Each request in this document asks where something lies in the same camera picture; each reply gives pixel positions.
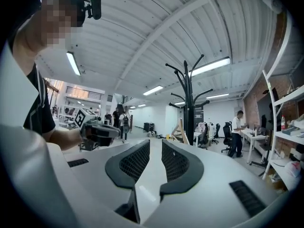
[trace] wall-mounted light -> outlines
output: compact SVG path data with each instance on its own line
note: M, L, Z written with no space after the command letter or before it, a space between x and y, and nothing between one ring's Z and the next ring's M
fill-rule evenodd
M212 99L212 98L217 98L217 97L222 97L222 96L227 96L229 94L223 94L223 95L214 95L214 96L209 96L209 97L206 97L207 99Z
M72 69L73 69L74 73L80 76L80 72L79 72L79 69L77 67L77 64L76 64L76 61L75 61L75 58L74 58L74 54L72 52L67 52L66 55L67 55L67 58L68 58L71 66L72 66Z
M161 90L163 87L162 86L157 86L157 87L155 87L155 88L153 88L153 89L151 89L151 90L149 90L149 91L147 91L147 92L145 92L145 93L143 93L143 95L149 95L149 94L152 94L152 93L154 93L154 92L156 92L156 91L159 91L159 90Z
M204 72L207 72L207 71L210 71L210 70L213 70L215 68L222 67L222 66L225 66L225 65L228 65L228 64L230 64L230 58L229 57L224 57L220 60L214 61L212 63L208 63L206 65L203 65L200 68L195 69L192 72L192 76L195 76L195 75L198 75L198 74L201 74L201 73L204 73Z

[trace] black coat rack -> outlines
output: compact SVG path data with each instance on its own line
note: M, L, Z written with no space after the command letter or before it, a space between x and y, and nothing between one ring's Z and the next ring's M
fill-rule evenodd
M199 105L195 105L195 102L201 95L213 91L213 89L209 89L205 92L202 92L202 93L198 94L193 99L192 72L194 71L195 67L201 61L201 59L203 57L204 57L203 54L200 55L199 59L197 60L197 62L192 67L192 70L190 71L190 73L188 72L188 63L186 61L184 61L184 67L185 67L185 73L184 74L179 69L169 65L168 63L165 64L167 67L171 67L175 70L174 73L175 73L176 77L179 79L179 82L180 82L180 84L181 84L181 86L182 86L182 88L185 92L185 98L183 98L180 95L176 95L174 93L171 93L171 95L174 95L174 96L179 97L180 99L182 99L185 102L184 106L177 106L173 103L169 103L169 105L173 106L175 108L178 108L178 109L185 108L186 115L185 115L185 118L184 118L185 119L184 126L185 126L186 136L187 136L187 138L189 140L189 143L191 145L193 145L193 133L194 133L194 108L202 107L202 106L208 104L210 101L206 100L205 102L203 102Z

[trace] wooden easel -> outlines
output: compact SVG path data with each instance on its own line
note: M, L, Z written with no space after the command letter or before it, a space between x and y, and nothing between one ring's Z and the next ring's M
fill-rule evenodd
M179 131L181 132L183 142L184 142L185 144L190 144L190 143L189 143L189 140L188 140L188 138L187 138L187 136L186 136L186 134L185 134L185 131L184 131L183 127L182 127L182 120L181 120L181 118L177 120L176 127L173 129L173 131L172 131L172 133L171 133L171 137L172 137L173 139L175 139L175 140L178 141L178 139L174 136L174 133L175 133L177 130L179 130Z

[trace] concrete floor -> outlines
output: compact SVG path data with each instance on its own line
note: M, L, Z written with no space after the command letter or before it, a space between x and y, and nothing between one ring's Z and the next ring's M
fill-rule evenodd
M132 143L133 141L150 139L150 161L143 171L140 179L137 181L136 188L136 197L138 210L140 213L141 224L144 223L147 218L156 210L160 203L159 190L160 186L167 182L165 167L162 163L162 140L156 139L155 137L149 138L147 137L147 133L143 132L142 129L135 127L132 133L129 133L127 136L127 142ZM208 147L209 151L217 152L219 154L227 155L227 151L221 153L222 149L225 149L225 145L223 144L223 139L218 139L219 143L213 143L210 147ZM121 145L123 142L120 138L114 140L111 146L106 147L98 147L97 149L104 148L113 148L115 146ZM235 158L234 160L244 166L246 169L250 170L256 175L259 175L264 171L264 168L249 165L246 163L246 159L248 156L249 145L246 143L243 146L243 157ZM76 146L71 148L68 151L64 151L64 154L69 154L72 152L79 152L79 147ZM257 153L256 150L252 151L251 160L259 162L261 160L261 156Z

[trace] bottle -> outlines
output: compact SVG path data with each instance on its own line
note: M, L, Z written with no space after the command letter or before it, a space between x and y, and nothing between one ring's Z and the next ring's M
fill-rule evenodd
M281 119L281 130L285 129L285 117L284 115L282 115L282 119Z

